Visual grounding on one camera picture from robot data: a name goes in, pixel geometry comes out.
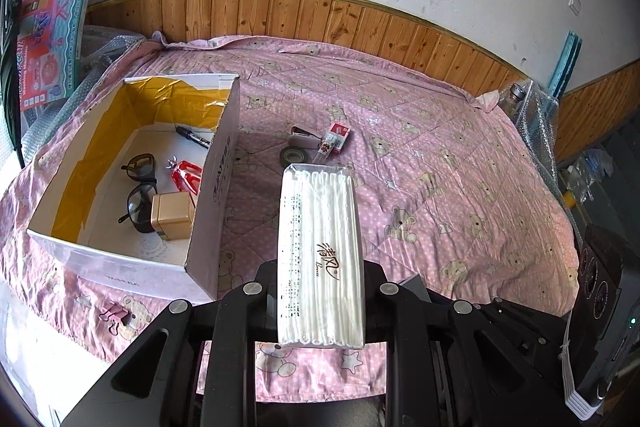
pink quilt with bear print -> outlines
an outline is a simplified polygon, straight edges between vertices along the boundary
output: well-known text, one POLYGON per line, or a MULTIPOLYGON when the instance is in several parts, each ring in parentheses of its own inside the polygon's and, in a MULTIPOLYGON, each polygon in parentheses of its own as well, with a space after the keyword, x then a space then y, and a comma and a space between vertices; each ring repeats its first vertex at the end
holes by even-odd
MULTIPOLYGON (((330 44, 225 37, 135 45, 0 200, 2 275, 58 331, 112 361, 167 304, 78 279, 26 234, 85 112, 124 76, 225 71, 240 75, 242 107, 218 297, 276 256, 278 154, 291 125, 324 130, 340 121, 351 134, 330 163, 352 172, 364 256, 380 263, 389 280, 420 274, 447 297, 484 303, 499 295, 558 315, 571 308, 577 292, 571 226, 494 96, 476 100, 330 44), (113 303, 129 312, 126 325, 105 313, 113 303)), ((202 375, 207 357, 206 348, 202 375)), ((257 344, 256 367, 260 401, 385 392, 382 344, 361 351, 257 344)))

tissue packaging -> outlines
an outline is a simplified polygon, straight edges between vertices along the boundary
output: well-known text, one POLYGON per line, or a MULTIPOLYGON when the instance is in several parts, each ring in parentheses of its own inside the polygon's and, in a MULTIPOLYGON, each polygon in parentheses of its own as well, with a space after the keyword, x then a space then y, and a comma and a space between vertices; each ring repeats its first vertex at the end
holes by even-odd
POLYGON ((344 168, 293 164, 278 232, 278 341, 364 347, 364 266, 354 187, 344 168))

black marker pen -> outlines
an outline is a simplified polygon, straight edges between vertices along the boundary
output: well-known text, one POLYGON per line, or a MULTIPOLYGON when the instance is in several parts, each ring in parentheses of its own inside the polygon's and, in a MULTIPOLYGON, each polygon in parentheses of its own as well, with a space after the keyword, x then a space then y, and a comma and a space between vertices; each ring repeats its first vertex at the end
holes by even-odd
POLYGON ((184 136, 187 140, 191 140, 192 142, 197 143, 205 149, 208 149, 211 145, 211 142, 209 140, 198 136, 194 132, 191 132, 189 129, 187 129, 186 127, 182 127, 181 125, 175 126, 175 132, 180 136, 184 136))

wooden paneling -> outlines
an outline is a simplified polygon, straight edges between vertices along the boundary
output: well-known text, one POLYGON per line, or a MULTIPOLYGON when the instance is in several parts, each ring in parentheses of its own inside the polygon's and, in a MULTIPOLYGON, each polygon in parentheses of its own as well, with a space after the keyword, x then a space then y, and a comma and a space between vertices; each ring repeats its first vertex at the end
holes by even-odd
POLYGON ((240 0, 211 1, 211 36, 236 35, 240 0))
POLYGON ((459 40, 448 35, 441 35, 431 52, 431 57, 424 72, 432 78, 444 80, 453 63, 453 59, 458 54, 459 48, 459 40))
MULTIPOLYGON (((477 96, 523 78, 471 42, 397 11, 347 0, 119 0, 87 21, 170 41, 270 35, 330 42, 388 58, 477 96)), ((640 62, 569 92, 560 103, 558 160, 571 157, 640 107, 640 62)))
POLYGON ((122 0, 90 7, 89 22, 170 41, 269 35, 329 42, 387 58, 473 94, 522 78, 475 45, 415 17, 346 0, 122 0))
POLYGON ((162 0, 140 0, 140 33, 150 37, 155 31, 162 31, 162 0))
POLYGON ((211 38, 211 0, 187 0, 188 41, 211 38))
POLYGON ((344 1, 332 1, 324 31, 324 42, 351 48, 358 27, 362 6, 344 1))
POLYGON ((330 0, 300 0, 294 38, 301 41, 322 41, 330 11, 330 0))
POLYGON ((162 0, 162 32, 173 42, 187 39, 187 0, 162 0))
POLYGON ((265 35, 269 0, 239 0, 238 35, 265 35))
POLYGON ((391 15, 388 13, 373 8, 363 8, 356 36, 353 39, 353 49, 369 55, 378 55, 389 19, 391 15))
POLYGON ((300 0, 271 0, 267 35, 292 39, 296 36, 300 0))
POLYGON ((567 93, 560 101, 556 158, 571 158, 639 107, 640 61, 567 93))
POLYGON ((391 17, 378 56, 402 64, 417 29, 418 25, 415 22, 391 17))

metal screw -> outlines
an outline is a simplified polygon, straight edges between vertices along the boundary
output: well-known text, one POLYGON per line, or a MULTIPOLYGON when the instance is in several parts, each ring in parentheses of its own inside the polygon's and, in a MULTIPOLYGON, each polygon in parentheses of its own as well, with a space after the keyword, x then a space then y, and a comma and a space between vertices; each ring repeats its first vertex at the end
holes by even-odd
POLYGON ((258 295, 262 291, 262 285, 259 282, 248 282, 242 288, 247 295, 258 295))
POLYGON ((460 315, 466 315, 468 313, 471 313, 474 307, 468 301, 455 301, 453 303, 453 309, 456 313, 459 313, 460 315))
POLYGON ((385 295, 395 295, 398 293, 398 286, 392 282, 385 282, 380 285, 380 291, 385 295))
POLYGON ((169 304, 169 311, 171 311, 172 313, 178 314, 178 313, 182 313, 183 311, 186 311, 188 307, 189 305, 187 304, 187 301, 184 301, 182 299, 177 299, 177 301, 173 301, 171 304, 169 304))
POLYGON ((598 380, 598 386, 596 387, 596 397, 598 400, 604 400, 607 396, 607 391, 611 387, 611 383, 607 383, 606 380, 602 377, 598 380))

